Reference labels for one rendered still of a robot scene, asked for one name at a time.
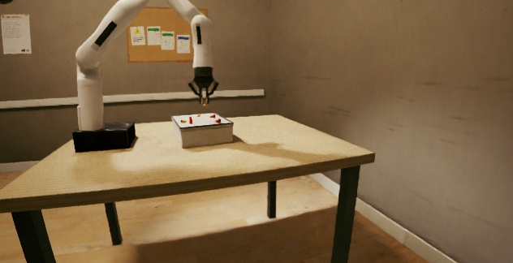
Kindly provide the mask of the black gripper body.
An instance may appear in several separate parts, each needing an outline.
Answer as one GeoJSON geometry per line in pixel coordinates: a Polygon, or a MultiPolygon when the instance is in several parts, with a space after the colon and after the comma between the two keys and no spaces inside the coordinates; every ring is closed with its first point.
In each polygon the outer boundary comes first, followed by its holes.
{"type": "Polygon", "coordinates": [[[209,86],[213,83],[212,67],[194,67],[194,83],[199,88],[199,80],[202,81],[202,88],[205,88],[205,81],[209,81],[209,86]]]}

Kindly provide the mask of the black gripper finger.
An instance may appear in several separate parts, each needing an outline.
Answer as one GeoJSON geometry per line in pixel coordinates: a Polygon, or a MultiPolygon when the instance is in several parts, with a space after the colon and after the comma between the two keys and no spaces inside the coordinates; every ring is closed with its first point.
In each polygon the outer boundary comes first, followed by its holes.
{"type": "Polygon", "coordinates": [[[213,95],[213,93],[216,90],[218,85],[219,85],[219,83],[214,80],[213,81],[214,87],[213,87],[212,91],[209,92],[209,81],[208,80],[205,81],[205,105],[206,106],[207,106],[207,104],[209,104],[209,96],[213,95]]]}
{"type": "Polygon", "coordinates": [[[191,90],[195,93],[195,95],[199,96],[200,97],[200,104],[203,105],[203,97],[202,97],[202,81],[199,80],[199,92],[197,92],[195,90],[195,88],[193,87],[194,86],[194,81],[192,81],[191,83],[188,83],[188,86],[191,88],[191,90]]]}

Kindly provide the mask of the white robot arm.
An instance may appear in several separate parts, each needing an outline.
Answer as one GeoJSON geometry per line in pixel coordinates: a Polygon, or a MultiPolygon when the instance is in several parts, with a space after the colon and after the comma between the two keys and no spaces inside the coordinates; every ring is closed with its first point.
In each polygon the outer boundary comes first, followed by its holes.
{"type": "MultiPolygon", "coordinates": [[[[149,1],[118,1],[102,20],[94,34],[76,51],[79,131],[105,128],[101,59],[110,44],[127,29],[149,1]]],[[[213,68],[211,43],[208,35],[213,30],[212,22],[188,0],[166,1],[180,17],[192,25],[194,40],[192,67],[213,68]]]]}

